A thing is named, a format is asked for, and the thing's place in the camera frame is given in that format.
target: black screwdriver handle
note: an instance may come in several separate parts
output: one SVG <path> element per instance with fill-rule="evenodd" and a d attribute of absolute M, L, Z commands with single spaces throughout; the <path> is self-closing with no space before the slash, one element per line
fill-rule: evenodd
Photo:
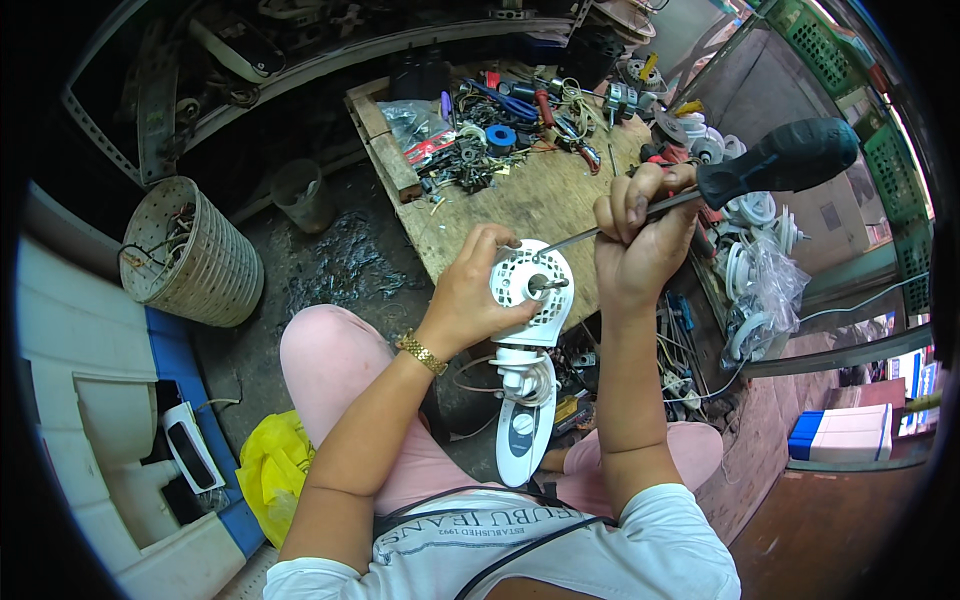
<path fill-rule="evenodd" d="M 704 201 L 719 210 L 749 192 L 799 192 L 833 179 L 856 160 L 856 133 L 836 118 L 803 119 L 767 133 L 743 156 L 697 168 Z"/>

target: foot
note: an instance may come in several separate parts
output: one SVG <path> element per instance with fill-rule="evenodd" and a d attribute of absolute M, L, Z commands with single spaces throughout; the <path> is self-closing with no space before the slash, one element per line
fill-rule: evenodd
<path fill-rule="evenodd" d="M 554 473 L 564 472 L 564 460 L 566 459 L 566 453 L 569 451 L 570 448 L 548 450 L 543 455 L 543 460 L 540 461 L 540 470 L 548 470 Z"/>

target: wristwatch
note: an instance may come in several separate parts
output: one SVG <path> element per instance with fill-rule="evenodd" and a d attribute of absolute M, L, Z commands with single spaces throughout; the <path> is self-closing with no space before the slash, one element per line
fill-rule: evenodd
<path fill-rule="evenodd" d="M 437 375 L 442 375 L 446 372 L 448 363 L 442 362 L 436 356 L 433 355 L 430 350 L 423 347 L 423 345 L 417 341 L 417 338 L 414 337 L 413 328 L 407 329 L 406 334 L 396 343 L 397 347 L 401 350 L 406 350 L 414 355 L 414 358 L 426 365 L 426 368 L 430 371 L 436 373 Z"/>

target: blue tape roll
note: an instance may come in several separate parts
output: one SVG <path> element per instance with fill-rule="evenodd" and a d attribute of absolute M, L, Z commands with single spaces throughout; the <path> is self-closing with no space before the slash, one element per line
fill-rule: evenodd
<path fill-rule="evenodd" d="M 510 153 L 516 144 L 516 133 L 505 125 L 490 125 L 487 127 L 487 149 L 494 156 L 504 156 Z"/>

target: leg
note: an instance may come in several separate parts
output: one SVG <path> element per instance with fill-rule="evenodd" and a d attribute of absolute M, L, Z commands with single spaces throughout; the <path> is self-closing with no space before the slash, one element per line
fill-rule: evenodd
<path fill-rule="evenodd" d="M 393 358 L 386 340 L 343 308 L 321 304 L 297 313 L 280 340 L 280 366 L 314 446 Z M 385 515 L 434 493 L 476 483 L 413 419 L 374 509 Z"/>
<path fill-rule="evenodd" d="M 694 492 L 704 485 L 723 457 L 723 439 L 703 423 L 667 423 L 666 442 L 684 485 Z M 610 501 L 600 471 L 600 438 L 593 430 L 567 451 L 557 497 L 591 515 L 610 516 Z"/>

